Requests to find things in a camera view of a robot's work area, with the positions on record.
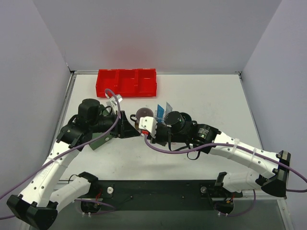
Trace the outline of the translucent purple cup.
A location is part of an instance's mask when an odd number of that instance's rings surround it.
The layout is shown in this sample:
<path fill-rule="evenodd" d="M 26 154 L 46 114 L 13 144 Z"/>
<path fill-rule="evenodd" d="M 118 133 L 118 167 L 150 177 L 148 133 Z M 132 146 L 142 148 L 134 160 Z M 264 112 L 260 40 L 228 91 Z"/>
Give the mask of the translucent purple cup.
<path fill-rule="evenodd" d="M 151 109 L 147 108 L 147 107 L 143 107 L 137 110 L 136 114 L 132 114 L 130 115 L 130 120 L 138 123 L 141 117 L 153 117 L 154 113 Z"/>

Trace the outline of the white toothpaste tube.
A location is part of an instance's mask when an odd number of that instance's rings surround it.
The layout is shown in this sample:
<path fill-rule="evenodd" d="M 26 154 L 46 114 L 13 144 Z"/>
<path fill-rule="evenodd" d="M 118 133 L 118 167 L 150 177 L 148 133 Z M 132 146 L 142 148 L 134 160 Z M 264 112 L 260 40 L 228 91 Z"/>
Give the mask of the white toothpaste tube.
<path fill-rule="evenodd" d="M 165 114 L 167 115 L 167 114 L 169 114 L 172 111 L 173 111 L 173 107 L 168 102 L 166 102 Z"/>

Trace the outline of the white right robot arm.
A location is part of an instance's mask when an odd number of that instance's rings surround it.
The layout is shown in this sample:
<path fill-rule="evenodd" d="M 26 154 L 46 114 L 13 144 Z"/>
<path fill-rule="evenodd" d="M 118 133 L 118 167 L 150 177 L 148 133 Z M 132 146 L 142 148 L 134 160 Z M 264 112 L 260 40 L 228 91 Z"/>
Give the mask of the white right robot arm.
<path fill-rule="evenodd" d="M 148 139 L 153 144 L 184 143 L 192 151 L 224 157 L 248 168 L 248 171 L 219 173 L 216 186 L 229 192 L 261 189 L 271 196 L 286 196 L 291 154 L 284 150 L 276 153 L 252 147 L 217 128 L 185 119 L 177 111 L 169 113 L 162 123 L 144 117 L 140 127 L 149 133 Z"/>

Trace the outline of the blue toothpaste tube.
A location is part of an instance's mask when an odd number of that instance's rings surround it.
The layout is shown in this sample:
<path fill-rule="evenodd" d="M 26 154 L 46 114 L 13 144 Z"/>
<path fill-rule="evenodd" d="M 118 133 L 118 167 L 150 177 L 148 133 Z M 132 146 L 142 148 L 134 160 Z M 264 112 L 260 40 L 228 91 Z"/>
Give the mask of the blue toothpaste tube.
<path fill-rule="evenodd" d="M 157 105 L 156 117 L 162 119 L 164 117 L 165 110 L 161 105 Z"/>

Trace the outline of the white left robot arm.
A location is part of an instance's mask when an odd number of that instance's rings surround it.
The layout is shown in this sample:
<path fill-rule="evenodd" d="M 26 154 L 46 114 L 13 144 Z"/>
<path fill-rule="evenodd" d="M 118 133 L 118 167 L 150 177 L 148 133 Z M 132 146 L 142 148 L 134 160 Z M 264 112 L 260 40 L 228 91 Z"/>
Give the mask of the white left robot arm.
<path fill-rule="evenodd" d="M 89 145 L 110 134 L 114 138 L 139 136 L 120 109 L 121 96 L 111 97 L 106 107 L 96 99 L 84 99 L 78 113 L 63 126 L 43 166 L 31 176 L 31 182 L 18 195 L 11 195 L 7 206 L 23 222 L 38 230 L 47 230 L 58 213 L 82 195 L 93 197 L 98 193 L 98 178 L 82 172 L 76 179 L 61 189 L 54 188 L 69 164 L 85 145 Z"/>

